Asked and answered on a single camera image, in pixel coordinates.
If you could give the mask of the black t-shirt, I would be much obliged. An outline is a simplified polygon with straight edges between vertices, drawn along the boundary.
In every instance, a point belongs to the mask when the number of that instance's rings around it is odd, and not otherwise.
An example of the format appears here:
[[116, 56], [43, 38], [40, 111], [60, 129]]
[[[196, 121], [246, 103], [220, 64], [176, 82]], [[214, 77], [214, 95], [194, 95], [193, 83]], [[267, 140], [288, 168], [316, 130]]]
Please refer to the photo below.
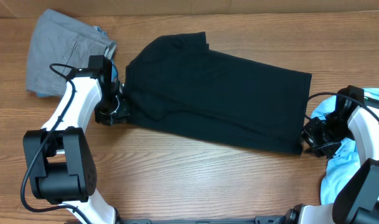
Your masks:
[[300, 154], [311, 78], [211, 50], [199, 32], [152, 41], [126, 67], [124, 89], [138, 126]]

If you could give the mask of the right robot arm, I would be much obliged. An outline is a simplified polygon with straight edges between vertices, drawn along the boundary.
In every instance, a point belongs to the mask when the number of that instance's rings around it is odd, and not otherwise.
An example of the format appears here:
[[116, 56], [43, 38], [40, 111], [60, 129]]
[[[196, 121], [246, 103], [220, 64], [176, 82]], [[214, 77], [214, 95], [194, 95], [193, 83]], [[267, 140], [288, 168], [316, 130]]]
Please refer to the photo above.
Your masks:
[[379, 223], [379, 100], [349, 85], [335, 93], [335, 109], [302, 129], [309, 151], [332, 158], [344, 138], [355, 141], [361, 166], [334, 203], [299, 204], [276, 223]]

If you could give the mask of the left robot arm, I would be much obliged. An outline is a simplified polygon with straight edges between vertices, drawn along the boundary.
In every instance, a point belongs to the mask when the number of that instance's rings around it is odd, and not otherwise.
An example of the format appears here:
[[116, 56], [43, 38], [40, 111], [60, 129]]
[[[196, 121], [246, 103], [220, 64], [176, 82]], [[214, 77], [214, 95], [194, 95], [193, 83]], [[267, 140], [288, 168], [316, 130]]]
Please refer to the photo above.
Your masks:
[[125, 119], [123, 84], [115, 65], [70, 67], [67, 89], [52, 117], [23, 137], [27, 170], [20, 198], [34, 213], [68, 210], [81, 223], [122, 223], [116, 208], [96, 188], [97, 171], [85, 131], [90, 116], [112, 125], [116, 116]]

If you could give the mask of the light blue t-shirt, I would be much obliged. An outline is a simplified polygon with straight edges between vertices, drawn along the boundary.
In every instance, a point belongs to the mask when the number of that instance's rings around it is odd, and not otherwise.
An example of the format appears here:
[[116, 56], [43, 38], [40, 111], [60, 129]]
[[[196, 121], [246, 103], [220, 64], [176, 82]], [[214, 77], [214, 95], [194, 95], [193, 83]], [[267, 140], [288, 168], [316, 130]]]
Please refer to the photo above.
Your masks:
[[[379, 88], [364, 88], [367, 96], [379, 100]], [[335, 109], [336, 96], [331, 96], [320, 103], [312, 112], [311, 118], [325, 119]], [[347, 185], [361, 166], [357, 146], [354, 140], [345, 138], [336, 151], [333, 159], [329, 159], [325, 176], [321, 182], [321, 205], [334, 203], [339, 192]]]

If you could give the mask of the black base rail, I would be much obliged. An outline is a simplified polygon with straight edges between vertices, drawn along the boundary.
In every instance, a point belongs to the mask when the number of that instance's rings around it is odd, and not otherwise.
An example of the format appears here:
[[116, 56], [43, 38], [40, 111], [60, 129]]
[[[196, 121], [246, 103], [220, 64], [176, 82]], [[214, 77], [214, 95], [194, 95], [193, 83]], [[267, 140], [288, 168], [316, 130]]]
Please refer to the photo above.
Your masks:
[[119, 224], [280, 224], [285, 216], [256, 216], [255, 218], [231, 219], [200, 219], [200, 220], [150, 220], [150, 219], [122, 219]]

